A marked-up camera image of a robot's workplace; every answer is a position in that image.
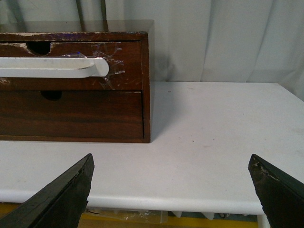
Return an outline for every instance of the drawer pull hole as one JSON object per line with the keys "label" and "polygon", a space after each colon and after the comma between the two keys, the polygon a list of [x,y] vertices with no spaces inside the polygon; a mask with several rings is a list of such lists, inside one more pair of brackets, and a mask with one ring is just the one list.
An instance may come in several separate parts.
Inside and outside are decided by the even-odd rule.
{"label": "drawer pull hole", "polygon": [[40,91],[41,95],[49,101],[57,101],[61,98],[61,91]]}
{"label": "drawer pull hole", "polygon": [[30,42],[27,42],[27,47],[33,54],[45,56],[51,50],[51,42],[30,41]]}

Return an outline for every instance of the white backdrop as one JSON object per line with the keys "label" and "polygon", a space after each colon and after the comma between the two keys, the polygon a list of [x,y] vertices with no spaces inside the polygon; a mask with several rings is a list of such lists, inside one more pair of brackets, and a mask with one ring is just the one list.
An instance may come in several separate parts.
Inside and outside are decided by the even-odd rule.
{"label": "white backdrop", "polygon": [[[0,0],[0,23],[101,19],[100,2]],[[304,100],[303,0],[106,0],[106,9],[108,20],[155,20],[153,80],[278,82]]]}

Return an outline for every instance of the white tabletop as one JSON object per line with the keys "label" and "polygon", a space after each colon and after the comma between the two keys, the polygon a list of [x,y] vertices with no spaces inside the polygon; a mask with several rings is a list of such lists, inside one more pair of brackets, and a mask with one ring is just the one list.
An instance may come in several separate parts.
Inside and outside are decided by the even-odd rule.
{"label": "white tabletop", "polygon": [[304,102],[280,85],[157,82],[152,98],[150,144],[0,142],[0,201],[27,200],[88,153],[93,207],[263,214],[253,153],[304,182]]}

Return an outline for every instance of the wooden drawer unit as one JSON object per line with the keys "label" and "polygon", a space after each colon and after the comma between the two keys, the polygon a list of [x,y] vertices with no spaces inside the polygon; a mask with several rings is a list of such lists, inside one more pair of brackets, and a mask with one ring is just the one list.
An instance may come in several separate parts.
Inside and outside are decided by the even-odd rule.
{"label": "wooden drawer unit", "polygon": [[[152,26],[150,20],[0,26],[0,139],[149,143]],[[7,77],[4,57],[101,57],[108,73]]]}

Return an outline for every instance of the white handle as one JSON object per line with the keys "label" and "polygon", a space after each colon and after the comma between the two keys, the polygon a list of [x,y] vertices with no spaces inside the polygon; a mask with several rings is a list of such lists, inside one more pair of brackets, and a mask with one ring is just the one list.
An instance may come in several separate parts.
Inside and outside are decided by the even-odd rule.
{"label": "white handle", "polygon": [[109,65],[101,57],[0,57],[0,77],[85,78],[108,72]]}

